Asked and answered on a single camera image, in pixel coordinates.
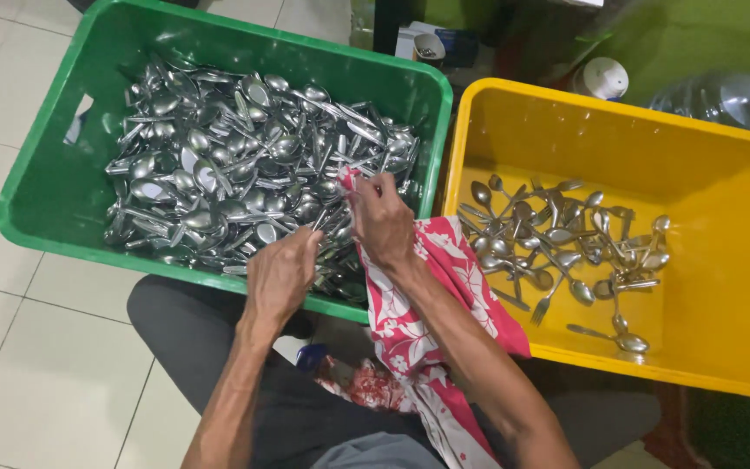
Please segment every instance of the forearm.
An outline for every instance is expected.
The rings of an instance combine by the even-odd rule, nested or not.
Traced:
[[[495,427],[516,445],[523,467],[577,467],[557,417],[516,363],[423,261],[387,272],[442,347]]]
[[[184,456],[182,469],[247,467],[256,390],[265,358],[278,330],[258,324],[246,310],[236,327],[236,338],[196,435]]]

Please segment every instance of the red cloth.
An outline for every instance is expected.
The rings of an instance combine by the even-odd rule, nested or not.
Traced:
[[[343,168],[338,175],[341,186],[354,191],[358,173]],[[507,353],[530,357],[523,328],[507,314],[485,281],[458,218],[417,220],[415,230],[414,251],[427,261],[436,279]],[[464,393],[447,375],[443,352],[430,331],[403,294],[369,261],[360,244],[358,251],[367,274],[369,325],[376,355],[404,387],[431,443],[451,468],[497,467]]]

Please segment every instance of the green plastic crate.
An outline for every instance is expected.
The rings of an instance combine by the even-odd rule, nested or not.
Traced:
[[[242,279],[152,261],[103,244],[115,199],[103,168],[118,153],[128,114],[123,67],[142,70],[150,51],[175,51],[236,73],[278,73],[294,88],[319,83],[340,102],[373,101],[383,115],[415,123],[423,145],[413,209],[428,218],[453,92],[422,63],[243,23],[158,0],[100,0],[83,16],[0,194],[0,231],[40,251],[245,293]],[[94,102],[74,144],[64,142],[83,97]],[[321,295],[305,307],[367,322],[365,310]]]

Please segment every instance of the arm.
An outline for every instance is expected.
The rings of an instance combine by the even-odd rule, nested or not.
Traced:
[[[370,260],[407,296],[447,364],[516,448],[522,467],[578,467],[557,417],[531,381],[412,252],[412,211],[396,194],[392,175],[360,178],[358,191],[355,229]]]
[[[182,469],[247,467],[253,410],[265,358],[314,282],[320,231],[268,245],[247,263],[247,304],[236,325],[230,357],[204,409]]]

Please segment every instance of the yellow plastic crate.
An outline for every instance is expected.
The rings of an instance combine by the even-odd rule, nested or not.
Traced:
[[[643,362],[609,341],[566,330],[574,323],[611,333],[613,304],[582,306],[565,283],[539,328],[530,313],[503,302],[535,357],[750,396],[750,132],[484,79],[465,91],[459,107],[444,215],[454,215],[460,202],[477,206],[470,183],[487,182],[492,173],[509,194],[535,175],[545,187],[582,178],[587,184],[568,195],[584,199],[602,190],[602,206],[635,209],[630,236],[650,233],[658,215],[672,220],[661,285],[651,294],[621,294],[630,331],[651,344]],[[497,211],[505,204],[494,195]],[[613,220],[617,235],[620,222]],[[591,286],[610,269],[587,264],[574,273]],[[504,274],[488,280],[512,291]],[[544,294],[523,283],[532,307]]]

